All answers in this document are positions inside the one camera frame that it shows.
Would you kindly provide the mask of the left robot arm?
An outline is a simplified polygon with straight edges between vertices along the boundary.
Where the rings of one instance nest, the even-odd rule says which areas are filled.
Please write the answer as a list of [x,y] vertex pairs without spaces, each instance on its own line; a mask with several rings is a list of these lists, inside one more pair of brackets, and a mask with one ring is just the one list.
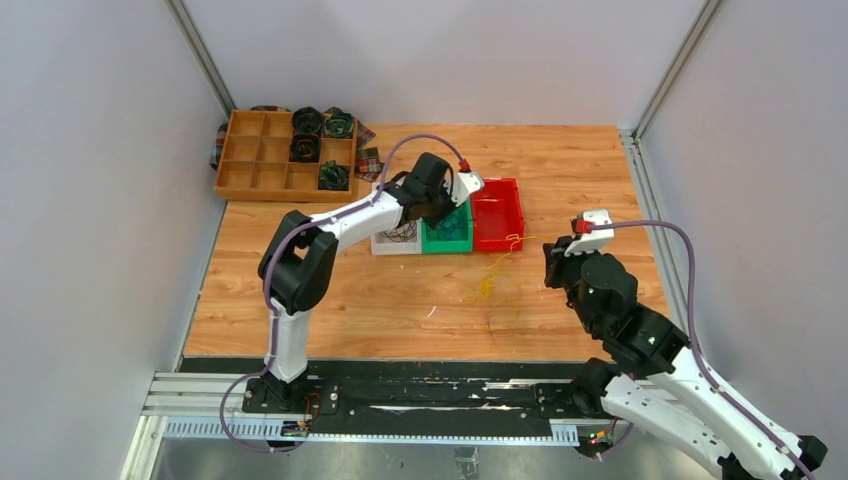
[[483,185],[468,164],[453,169],[426,152],[411,171],[360,200],[322,214],[292,210],[283,217],[258,268],[270,310],[262,374],[275,378],[267,394],[271,404],[293,413],[305,403],[307,389],[298,378],[307,368],[310,318],[328,291],[337,256],[370,236],[407,224],[421,221],[435,227]]

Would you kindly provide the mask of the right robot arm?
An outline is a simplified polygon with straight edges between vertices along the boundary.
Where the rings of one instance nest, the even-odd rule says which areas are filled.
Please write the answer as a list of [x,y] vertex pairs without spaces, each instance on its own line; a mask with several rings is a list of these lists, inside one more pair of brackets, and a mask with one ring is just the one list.
[[543,246],[548,288],[613,358],[589,359],[570,386],[582,415],[623,419],[719,479],[809,479],[828,448],[743,399],[667,317],[637,299],[638,281],[611,254],[566,236]]

